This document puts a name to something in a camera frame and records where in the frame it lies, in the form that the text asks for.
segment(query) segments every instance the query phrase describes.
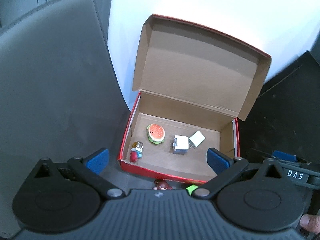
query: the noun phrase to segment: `open box lid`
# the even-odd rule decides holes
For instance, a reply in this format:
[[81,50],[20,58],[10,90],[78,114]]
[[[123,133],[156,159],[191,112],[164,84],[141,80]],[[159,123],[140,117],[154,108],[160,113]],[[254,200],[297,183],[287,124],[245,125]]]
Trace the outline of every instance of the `open box lid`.
[[245,120],[271,56],[219,31],[151,15],[141,31],[133,90]]

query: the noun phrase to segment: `hamburger toy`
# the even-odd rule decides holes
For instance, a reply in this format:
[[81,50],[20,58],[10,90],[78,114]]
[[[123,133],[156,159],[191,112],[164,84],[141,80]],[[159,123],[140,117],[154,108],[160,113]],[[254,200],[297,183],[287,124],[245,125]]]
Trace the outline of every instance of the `hamburger toy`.
[[158,124],[151,124],[147,127],[148,139],[154,144],[159,144],[164,142],[164,129]]

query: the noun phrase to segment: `red box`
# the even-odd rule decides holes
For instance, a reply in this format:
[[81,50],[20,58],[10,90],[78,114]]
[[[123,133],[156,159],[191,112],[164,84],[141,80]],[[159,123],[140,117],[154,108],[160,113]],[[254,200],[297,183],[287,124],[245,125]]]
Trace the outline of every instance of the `red box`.
[[[219,31],[179,19],[149,17],[137,52],[133,90],[140,93],[118,155],[121,168],[194,184],[214,178],[205,159],[207,149],[215,147],[229,157],[240,155],[237,117],[247,117],[270,64],[268,54]],[[153,122],[166,132],[159,145],[152,145],[146,135],[146,126]],[[206,136],[197,149],[186,155],[170,151],[174,134],[190,137],[196,130]],[[135,140],[144,143],[144,152],[134,164],[128,155]]]

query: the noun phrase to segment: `small white box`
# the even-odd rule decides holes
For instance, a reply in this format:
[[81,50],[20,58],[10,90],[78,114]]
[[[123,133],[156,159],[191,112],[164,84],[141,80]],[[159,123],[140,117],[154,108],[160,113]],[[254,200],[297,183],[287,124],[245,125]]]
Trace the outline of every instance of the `small white box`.
[[189,149],[188,136],[176,135],[172,143],[173,153],[185,154]]
[[205,137],[200,131],[196,131],[193,136],[189,138],[192,146],[198,147],[204,141]]

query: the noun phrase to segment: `toy figurine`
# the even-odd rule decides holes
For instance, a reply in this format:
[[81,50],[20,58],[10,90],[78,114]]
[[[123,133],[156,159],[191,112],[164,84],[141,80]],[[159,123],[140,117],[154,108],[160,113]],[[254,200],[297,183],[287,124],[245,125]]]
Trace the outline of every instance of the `toy figurine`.
[[139,158],[142,157],[142,142],[134,142],[132,144],[131,152],[130,152],[130,162],[135,163]]
[[164,142],[164,129],[158,124],[151,124],[147,127],[148,139],[154,144],[159,144]]
[[164,179],[156,179],[155,184],[156,187],[153,188],[154,190],[172,189],[172,187]]
[[189,195],[191,196],[192,192],[194,190],[196,190],[197,188],[198,188],[198,186],[193,184],[193,185],[187,187],[186,190],[188,191]]
[[189,149],[188,136],[176,135],[172,143],[173,153],[185,154]]

